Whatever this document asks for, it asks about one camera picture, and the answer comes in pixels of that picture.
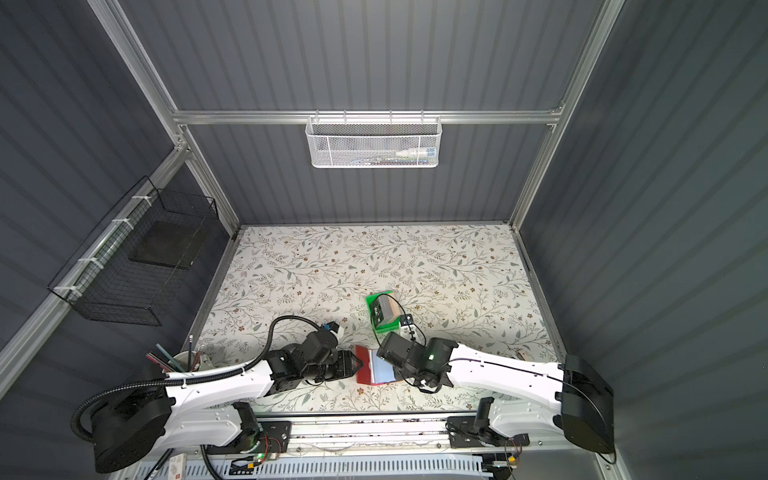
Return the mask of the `white pen cup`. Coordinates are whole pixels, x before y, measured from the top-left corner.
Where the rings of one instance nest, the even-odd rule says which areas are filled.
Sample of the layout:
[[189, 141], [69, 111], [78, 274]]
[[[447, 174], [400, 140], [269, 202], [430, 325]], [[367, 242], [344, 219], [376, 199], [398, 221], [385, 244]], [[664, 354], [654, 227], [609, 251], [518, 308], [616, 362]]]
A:
[[168, 349], [156, 344], [155, 350], [146, 353], [145, 358], [163, 373], [195, 373], [214, 368], [209, 356], [194, 348], [192, 335], [187, 337], [182, 349], [176, 354], [171, 354]]

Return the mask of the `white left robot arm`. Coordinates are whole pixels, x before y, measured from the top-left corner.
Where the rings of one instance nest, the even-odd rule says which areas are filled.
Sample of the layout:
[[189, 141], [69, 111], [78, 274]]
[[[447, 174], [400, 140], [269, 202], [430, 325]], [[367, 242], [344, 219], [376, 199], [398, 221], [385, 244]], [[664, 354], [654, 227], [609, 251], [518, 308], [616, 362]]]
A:
[[342, 329], [315, 326], [300, 344], [265, 346], [243, 364], [197, 372], [143, 370], [133, 381], [101, 392], [73, 414], [73, 431], [93, 447], [100, 474], [128, 467], [146, 455], [191, 445], [253, 447], [261, 428], [249, 402], [293, 390], [303, 382], [345, 380], [363, 367], [339, 349]]

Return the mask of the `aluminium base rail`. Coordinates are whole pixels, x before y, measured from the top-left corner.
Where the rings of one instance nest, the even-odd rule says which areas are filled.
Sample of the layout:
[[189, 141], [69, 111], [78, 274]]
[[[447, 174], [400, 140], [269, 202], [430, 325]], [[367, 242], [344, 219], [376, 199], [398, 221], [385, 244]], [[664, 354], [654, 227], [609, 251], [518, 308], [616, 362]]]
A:
[[337, 413], [323, 415], [296, 412], [258, 412], [260, 421], [287, 421], [292, 424], [286, 455], [310, 457], [326, 455], [395, 455], [427, 453], [503, 453], [511, 446], [451, 446], [454, 434], [446, 428], [448, 419], [465, 417], [474, 423], [473, 412], [399, 411], [391, 413]]

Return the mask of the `white tube in basket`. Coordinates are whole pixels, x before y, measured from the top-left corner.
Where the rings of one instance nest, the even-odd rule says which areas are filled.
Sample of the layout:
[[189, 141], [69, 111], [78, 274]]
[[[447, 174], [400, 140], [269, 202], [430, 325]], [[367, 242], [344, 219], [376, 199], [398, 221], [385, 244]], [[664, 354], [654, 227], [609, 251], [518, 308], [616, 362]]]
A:
[[436, 158], [438, 149], [435, 147], [416, 147], [400, 150], [395, 153], [397, 158], [414, 159], [417, 161]]

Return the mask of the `green card tray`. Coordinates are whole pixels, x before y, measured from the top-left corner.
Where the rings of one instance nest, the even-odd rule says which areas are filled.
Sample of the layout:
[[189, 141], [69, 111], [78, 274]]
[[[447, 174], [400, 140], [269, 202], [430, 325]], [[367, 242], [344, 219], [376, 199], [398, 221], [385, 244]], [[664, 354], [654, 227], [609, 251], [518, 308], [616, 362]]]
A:
[[401, 327], [400, 318], [403, 310], [391, 291], [367, 296], [366, 305], [375, 333], [384, 334]]

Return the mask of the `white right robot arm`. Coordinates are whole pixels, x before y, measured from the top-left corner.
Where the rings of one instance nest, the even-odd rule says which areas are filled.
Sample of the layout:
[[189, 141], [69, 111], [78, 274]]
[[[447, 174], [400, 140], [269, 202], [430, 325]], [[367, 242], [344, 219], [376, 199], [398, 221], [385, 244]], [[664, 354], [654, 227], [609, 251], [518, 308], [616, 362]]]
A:
[[471, 387], [512, 397], [485, 397], [478, 404], [473, 434], [482, 443], [497, 446], [517, 435], [560, 431], [584, 450], [615, 452], [614, 391], [578, 356], [569, 354], [562, 363], [526, 362], [443, 338], [421, 345], [394, 332], [377, 356], [424, 393]]

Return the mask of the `red card holder wallet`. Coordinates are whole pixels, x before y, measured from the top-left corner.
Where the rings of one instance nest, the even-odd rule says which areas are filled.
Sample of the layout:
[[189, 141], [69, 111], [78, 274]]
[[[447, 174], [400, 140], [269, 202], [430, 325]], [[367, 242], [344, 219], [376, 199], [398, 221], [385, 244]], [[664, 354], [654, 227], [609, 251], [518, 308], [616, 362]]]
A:
[[363, 366], [355, 376], [358, 384], [375, 386], [390, 384], [400, 380], [394, 367], [379, 358], [375, 350], [356, 345], [354, 347], [354, 354], [363, 363]]

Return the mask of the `stack of cards in tray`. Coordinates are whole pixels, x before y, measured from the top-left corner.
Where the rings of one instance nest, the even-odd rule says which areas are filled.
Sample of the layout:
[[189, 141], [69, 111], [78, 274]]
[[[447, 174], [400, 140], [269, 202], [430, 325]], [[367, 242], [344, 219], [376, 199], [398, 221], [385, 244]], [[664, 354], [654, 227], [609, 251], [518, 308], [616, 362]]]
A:
[[376, 326], [392, 323], [398, 320], [401, 314], [399, 304], [389, 293], [376, 295], [371, 301], [370, 308]]

